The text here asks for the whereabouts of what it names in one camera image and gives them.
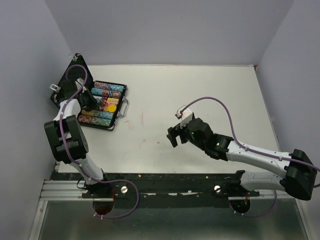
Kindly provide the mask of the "black poker set case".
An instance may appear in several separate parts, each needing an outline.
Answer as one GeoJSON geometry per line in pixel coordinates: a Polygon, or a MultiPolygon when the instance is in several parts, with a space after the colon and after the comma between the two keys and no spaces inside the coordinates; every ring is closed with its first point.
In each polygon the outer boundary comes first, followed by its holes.
{"type": "Polygon", "coordinates": [[[112,131],[126,100],[125,84],[94,80],[84,57],[71,54],[70,64],[57,84],[51,84],[50,100],[65,114],[75,115],[82,126],[112,131]]]}

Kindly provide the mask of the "yellow round button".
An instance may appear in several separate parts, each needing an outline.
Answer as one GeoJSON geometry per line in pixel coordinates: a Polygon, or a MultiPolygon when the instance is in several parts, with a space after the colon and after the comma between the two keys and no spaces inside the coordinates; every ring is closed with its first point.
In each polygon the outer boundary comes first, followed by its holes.
{"type": "Polygon", "coordinates": [[[114,104],[108,105],[107,110],[109,113],[114,113],[117,110],[117,106],[114,104]]]}

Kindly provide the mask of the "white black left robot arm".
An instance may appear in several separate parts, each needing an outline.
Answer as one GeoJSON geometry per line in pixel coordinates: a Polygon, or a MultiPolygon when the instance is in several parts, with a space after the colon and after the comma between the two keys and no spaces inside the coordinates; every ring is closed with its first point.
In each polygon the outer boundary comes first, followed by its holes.
{"type": "Polygon", "coordinates": [[[101,198],[107,197],[111,185],[106,182],[105,172],[89,156],[89,145],[78,121],[84,101],[96,101],[85,87],[86,80],[65,80],[60,86],[52,85],[53,97],[59,108],[56,117],[44,124],[44,131],[57,162],[70,165],[84,178],[87,186],[101,198]]]}

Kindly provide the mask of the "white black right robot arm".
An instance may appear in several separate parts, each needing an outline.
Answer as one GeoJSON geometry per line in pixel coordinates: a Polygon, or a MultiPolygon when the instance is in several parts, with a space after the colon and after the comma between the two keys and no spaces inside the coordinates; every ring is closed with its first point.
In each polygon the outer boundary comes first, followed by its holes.
{"type": "Polygon", "coordinates": [[[173,147],[187,142],[201,149],[215,160],[248,164],[263,172],[244,172],[230,183],[230,191],[241,196],[254,190],[278,190],[291,197],[309,201],[315,186],[317,170],[307,154],[299,149],[290,152],[274,152],[259,147],[237,143],[230,136],[214,133],[200,118],[182,126],[177,124],[167,130],[167,138],[173,147]]]}

